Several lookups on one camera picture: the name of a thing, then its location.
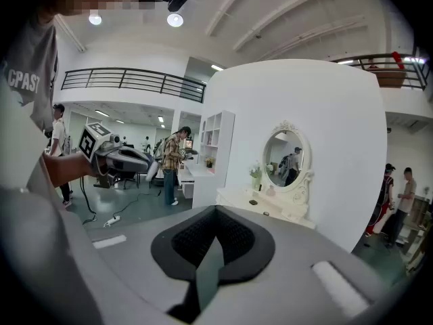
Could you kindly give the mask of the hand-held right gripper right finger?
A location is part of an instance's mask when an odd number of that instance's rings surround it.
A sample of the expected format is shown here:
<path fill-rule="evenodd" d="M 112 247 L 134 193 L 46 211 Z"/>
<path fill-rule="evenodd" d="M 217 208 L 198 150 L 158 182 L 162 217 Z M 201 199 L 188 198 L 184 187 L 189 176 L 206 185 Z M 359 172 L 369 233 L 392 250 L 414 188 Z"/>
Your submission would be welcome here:
<path fill-rule="evenodd" d="M 389 286 L 364 261 L 315 230 L 251 211 L 236 214 L 275 241 L 254 279 L 221 286 L 199 324 L 385 324 L 404 286 Z"/>

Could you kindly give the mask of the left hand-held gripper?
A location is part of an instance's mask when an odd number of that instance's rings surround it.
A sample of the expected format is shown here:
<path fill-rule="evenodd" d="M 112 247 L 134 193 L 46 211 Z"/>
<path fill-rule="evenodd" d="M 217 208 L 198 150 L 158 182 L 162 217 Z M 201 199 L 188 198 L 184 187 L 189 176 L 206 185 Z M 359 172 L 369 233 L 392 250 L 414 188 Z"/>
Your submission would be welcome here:
<path fill-rule="evenodd" d="M 110 188 L 113 185 L 114 174 L 110 174 L 109 169 L 145 174 L 145 180 L 151 181 L 158 172 L 158 163 L 150 160 L 146 154 L 137 149 L 128 146 L 120 147 L 119 135 L 114 134 L 101 123 L 90 123 L 84 126 L 78 149 L 89 161 L 92 172 L 99 180 L 98 186 Z M 118 149 L 119 154 L 111 154 Z"/>

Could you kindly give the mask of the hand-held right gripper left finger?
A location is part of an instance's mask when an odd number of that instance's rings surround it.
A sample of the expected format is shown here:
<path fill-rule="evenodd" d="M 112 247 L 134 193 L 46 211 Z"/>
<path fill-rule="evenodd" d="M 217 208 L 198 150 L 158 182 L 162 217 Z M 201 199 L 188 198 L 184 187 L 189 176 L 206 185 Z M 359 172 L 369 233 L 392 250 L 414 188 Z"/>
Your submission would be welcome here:
<path fill-rule="evenodd" d="M 90 237 L 62 215 L 62 319 L 67 324 L 215 324 L 217 303 L 200 307 L 198 239 L 213 228 L 213 207 Z"/>

